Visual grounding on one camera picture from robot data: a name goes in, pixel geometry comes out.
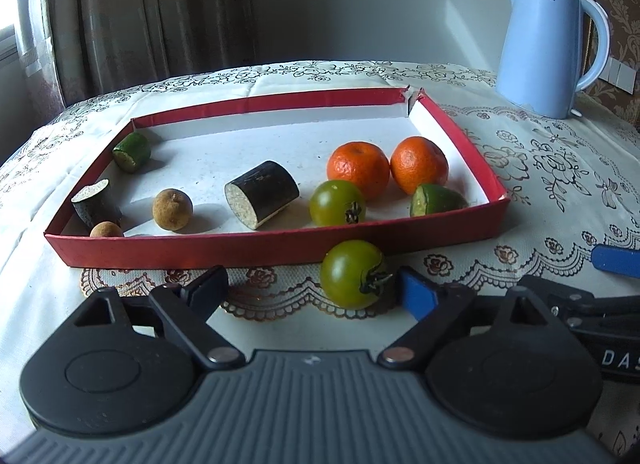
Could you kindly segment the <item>green tomato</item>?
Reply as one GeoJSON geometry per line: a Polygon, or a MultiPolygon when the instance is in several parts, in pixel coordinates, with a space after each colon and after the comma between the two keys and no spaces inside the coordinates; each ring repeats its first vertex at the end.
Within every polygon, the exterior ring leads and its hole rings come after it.
{"type": "Polygon", "coordinates": [[[382,251],[361,239],[335,245],[320,267],[324,294],[343,309],[360,310],[374,305],[391,280],[382,251]]]}
{"type": "Polygon", "coordinates": [[[352,225],[366,219],[367,205],[355,184],[344,180],[321,183],[311,195],[309,213],[318,227],[352,225]]]}

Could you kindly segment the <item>brown longan fruit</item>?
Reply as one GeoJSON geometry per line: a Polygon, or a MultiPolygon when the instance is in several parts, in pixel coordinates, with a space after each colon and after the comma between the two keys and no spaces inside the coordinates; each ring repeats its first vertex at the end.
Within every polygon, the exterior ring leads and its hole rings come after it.
{"type": "Polygon", "coordinates": [[[115,222],[102,221],[97,223],[90,231],[91,237],[123,237],[122,228],[115,222]]]}
{"type": "Polygon", "coordinates": [[[191,198],[177,189],[162,190],[154,197],[152,215],[155,223],[163,230],[179,231],[192,218],[191,198]]]}

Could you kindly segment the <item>green cucumber wedge piece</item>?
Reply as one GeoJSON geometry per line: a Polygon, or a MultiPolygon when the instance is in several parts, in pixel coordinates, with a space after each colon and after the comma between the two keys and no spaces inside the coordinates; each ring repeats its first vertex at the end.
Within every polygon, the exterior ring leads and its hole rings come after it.
{"type": "Polygon", "coordinates": [[[414,191],[410,216],[422,217],[434,213],[448,213],[448,211],[465,209],[468,203],[458,192],[438,184],[420,184],[414,191]]]}

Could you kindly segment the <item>orange mandarin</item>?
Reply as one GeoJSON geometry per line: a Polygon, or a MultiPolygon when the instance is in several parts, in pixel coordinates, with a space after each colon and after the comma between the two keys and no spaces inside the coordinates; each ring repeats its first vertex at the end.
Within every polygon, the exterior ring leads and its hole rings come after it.
{"type": "Polygon", "coordinates": [[[445,185],[449,165],[442,150],[424,137],[402,140],[390,158],[390,172],[400,189],[412,195],[424,183],[445,185]]]}
{"type": "Polygon", "coordinates": [[[338,146],[330,156],[326,177],[352,182],[370,201],[385,192],[390,181],[390,162],[375,144],[348,142],[338,146]]]}

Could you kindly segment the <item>green cucumber chunk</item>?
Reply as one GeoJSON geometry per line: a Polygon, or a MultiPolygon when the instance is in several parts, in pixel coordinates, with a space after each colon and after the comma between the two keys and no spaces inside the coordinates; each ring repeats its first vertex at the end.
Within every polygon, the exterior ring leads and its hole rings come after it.
{"type": "Polygon", "coordinates": [[[144,135],[134,131],[112,148],[112,156],[122,171],[134,173],[151,158],[151,146],[144,135]]]}

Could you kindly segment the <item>white embroidered tablecloth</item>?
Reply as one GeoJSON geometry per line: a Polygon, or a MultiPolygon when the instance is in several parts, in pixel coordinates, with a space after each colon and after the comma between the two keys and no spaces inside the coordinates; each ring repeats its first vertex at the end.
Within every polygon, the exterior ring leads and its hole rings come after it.
{"type": "Polygon", "coordinates": [[[301,60],[186,75],[90,98],[39,129],[1,168],[1,447],[32,433],[18,392],[28,358],[94,289],[140,295],[182,270],[72,269],[43,232],[80,172],[134,116],[279,92],[369,86],[423,89],[462,129],[506,188],[499,236],[436,248],[408,264],[438,282],[499,294],[526,274],[601,296],[637,294],[639,283],[593,268],[593,247],[639,245],[639,135],[598,100],[579,116],[542,119],[499,98],[483,69],[452,64],[301,60]]]}

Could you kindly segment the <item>red cardboard tray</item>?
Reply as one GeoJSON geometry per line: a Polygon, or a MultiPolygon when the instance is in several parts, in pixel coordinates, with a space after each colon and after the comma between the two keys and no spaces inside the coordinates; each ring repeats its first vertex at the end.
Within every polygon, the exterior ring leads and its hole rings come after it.
{"type": "Polygon", "coordinates": [[[405,254],[488,239],[509,199],[480,152],[423,92],[363,88],[292,92],[205,103],[132,118],[115,135],[151,147],[144,168],[123,172],[105,149],[47,227],[75,268],[199,269],[296,265],[363,239],[405,254]],[[340,145],[384,151],[423,137],[447,158],[447,187],[463,207],[410,215],[396,185],[369,204],[337,198],[339,224],[311,220],[311,197],[340,145]]]}

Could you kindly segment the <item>light blue electric kettle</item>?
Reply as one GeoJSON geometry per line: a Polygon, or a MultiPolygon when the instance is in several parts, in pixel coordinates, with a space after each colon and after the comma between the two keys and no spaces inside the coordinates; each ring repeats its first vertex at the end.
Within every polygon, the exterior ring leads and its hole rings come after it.
{"type": "Polygon", "coordinates": [[[608,14],[594,0],[510,0],[496,90],[513,104],[540,116],[570,116],[575,95],[589,88],[608,61],[608,14]],[[596,26],[598,47],[582,72],[582,25],[596,26]]]}

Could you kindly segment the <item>brown patterned curtain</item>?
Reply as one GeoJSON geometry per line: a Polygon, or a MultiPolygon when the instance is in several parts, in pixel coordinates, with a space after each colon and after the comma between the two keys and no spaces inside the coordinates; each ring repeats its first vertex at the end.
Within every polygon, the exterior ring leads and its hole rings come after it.
{"type": "Polygon", "coordinates": [[[250,0],[17,0],[18,56],[35,110],[256,57],[250,0]]]}

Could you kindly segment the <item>white wall switch panel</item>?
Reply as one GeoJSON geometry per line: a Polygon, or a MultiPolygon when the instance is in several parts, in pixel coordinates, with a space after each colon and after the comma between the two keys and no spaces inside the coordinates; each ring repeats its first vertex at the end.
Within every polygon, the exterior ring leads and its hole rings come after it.
{"type": "Polygon", "coordinates": [[[634,94],[634,87],[636,86],[636,76],[637,71],[634,68],[610,56],[605,63],[599,79],[632,95],[634,94]]]}

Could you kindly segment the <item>window with grey frame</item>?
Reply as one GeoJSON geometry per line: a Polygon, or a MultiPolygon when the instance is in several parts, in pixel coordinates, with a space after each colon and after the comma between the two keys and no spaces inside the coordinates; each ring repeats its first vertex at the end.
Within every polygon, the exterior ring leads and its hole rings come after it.
{"type": "Polygon", "coordinates": [[[17,62],[25,53],[27,7],[27,0],[1,0],[1,67],[17,62]]]}

